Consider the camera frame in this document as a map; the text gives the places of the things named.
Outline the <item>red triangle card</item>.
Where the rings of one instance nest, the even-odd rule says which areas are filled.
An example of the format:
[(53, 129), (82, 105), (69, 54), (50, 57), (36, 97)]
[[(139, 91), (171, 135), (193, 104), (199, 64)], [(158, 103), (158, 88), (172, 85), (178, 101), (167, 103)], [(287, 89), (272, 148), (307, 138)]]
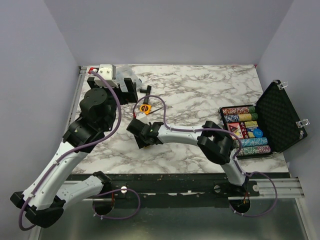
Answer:
[(238, 137), (241, 136), (241, 128), (238, 122), (232, 122), (232, 123), (228, 123), (227, 127), (229, 129), (230, 132), (234, 133), (235, 135), (237, 135)]

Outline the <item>red playing card deck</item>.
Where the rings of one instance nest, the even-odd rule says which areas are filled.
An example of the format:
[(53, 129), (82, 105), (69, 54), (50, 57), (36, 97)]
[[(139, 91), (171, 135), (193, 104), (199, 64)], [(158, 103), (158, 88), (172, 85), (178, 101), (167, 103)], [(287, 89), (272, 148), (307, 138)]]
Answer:
[(247, 130), (245, 128), (245, 123), (244, 122), (239, 122), (239, 126), (241, 129), (241, 136), (239, 137), (240, 139), (248, 139), (248, 135), (247, 135)]

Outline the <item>blue small blind button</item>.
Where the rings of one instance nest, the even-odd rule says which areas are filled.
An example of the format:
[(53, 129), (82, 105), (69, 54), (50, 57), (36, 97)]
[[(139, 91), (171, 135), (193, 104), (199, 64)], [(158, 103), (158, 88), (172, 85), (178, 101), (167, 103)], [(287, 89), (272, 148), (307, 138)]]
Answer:
[(263, 131), (259, 128), (256, 128), (252, 131), (255, 138), (262, 138), (264, 136)]

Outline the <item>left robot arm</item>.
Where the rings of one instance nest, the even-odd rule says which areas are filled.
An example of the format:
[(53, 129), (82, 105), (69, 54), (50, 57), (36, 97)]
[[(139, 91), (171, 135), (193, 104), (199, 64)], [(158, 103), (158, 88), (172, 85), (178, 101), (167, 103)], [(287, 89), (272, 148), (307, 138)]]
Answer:
[(51, 161), (27, 189), (16, 191), (10, 197), (20, 209), (18, 225), (22, 231), (35, 226), (48, 228), (71, 205), (88, 197), (104, 198), (110, 194), (111, 179), (101, 171), (71, 187), (62, 185), (97, 144), (118, 130), (121, 106), (138, 100), (137, 85), (130, 78), (124, 79), (126, 91), (118, 84), (99, 86), (94, 77), (89, 77), (87, 83), (90, 90), (79, 103), (79, 117), (69, 125)]

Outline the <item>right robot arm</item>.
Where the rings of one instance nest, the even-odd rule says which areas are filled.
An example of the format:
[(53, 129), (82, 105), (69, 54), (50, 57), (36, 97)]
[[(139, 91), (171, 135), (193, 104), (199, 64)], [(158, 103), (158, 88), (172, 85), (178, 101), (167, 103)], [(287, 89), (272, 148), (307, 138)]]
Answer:
[(165, 122), (145, 123), (134, 118), (126, 130), (134, 135), (140, 149), (168, 143), (199, 147), (208, 161), (222, 167), (234, 195), (247, 192), (247, 177), (237, 160), (240, 149), (234, 148), (232, 133), (214, 122), (206, 121), (202, 126), (174, 126)]

